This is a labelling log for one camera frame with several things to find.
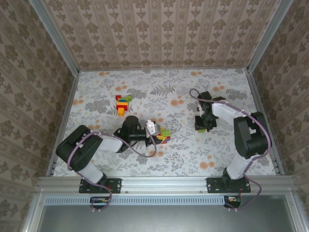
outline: wall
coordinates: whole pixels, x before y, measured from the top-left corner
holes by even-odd
[[[46,174],[72,83],[27,1],[0,1],[0,231],[18,231]]]
[[[309,1],[294,0],[253,75],[284,169],[309,212]]]
[[[279,0],[43,0],[81,69],[246,66]]]

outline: floral tablecloth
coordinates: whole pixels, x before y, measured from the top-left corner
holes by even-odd
[[[94,131],[113,133],[125,117],[135,115],[143,125],[156,121],[171,131],[171,140],[157,146],[153,158],[143,158],[130,149],[124,153],[98,151],[92,161],[107,176],[209,176],[222,171],[235,156],[233,126],[222,119],[210,132],[194,129],[197,101],[189,89],[209,91],[213,97],[223,96],[248,112],[255,105],[243,69],[151,70],[81,72],[65,137],[79,125]],[[125,117],[119,117],[115,95],[132,95]],[[139,142],[135,148],[151,155],[154,146]],[[270,157],[257,160],[249,175],[274,175]],[[57,160],[54,176],[75,176],[66,164]]]

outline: red lego brick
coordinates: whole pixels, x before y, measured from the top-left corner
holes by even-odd
[[[116,105],[116,109],[118,110],[119,108],[124,108],[127,110],[127,105]]]

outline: vent grille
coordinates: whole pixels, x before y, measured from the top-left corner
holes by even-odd
[[[90,196],[50,196],[44,205],[90,205]],[[111,205],[224,205],[224,196],[113,196]]]

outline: table surface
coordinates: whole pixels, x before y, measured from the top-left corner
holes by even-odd
[[[98,151],[92,161],[107,176],[220,176],[237,153],[234,129],[218,119],[218,127],[210,132],[195,131],[199,114],[198,102],[189,96],[193,87],[212,97],[223,96],[247,112],[256,111],[244,69],[81,72],[65,137],[82,124],[114,133],[126,116],[137,116],[142,125],[151,119],[171,131],[171,140],[158,145],[154,157],[143,158],[128,149],[121,154]],[[133,98],[124,117],[117,114],[115,95]],[[135,148],[146,155],[154,151],[144,142]],[[275,175],[270,156],[257,160],[248,175]],[[58,159],[54,176],[76,174]]]

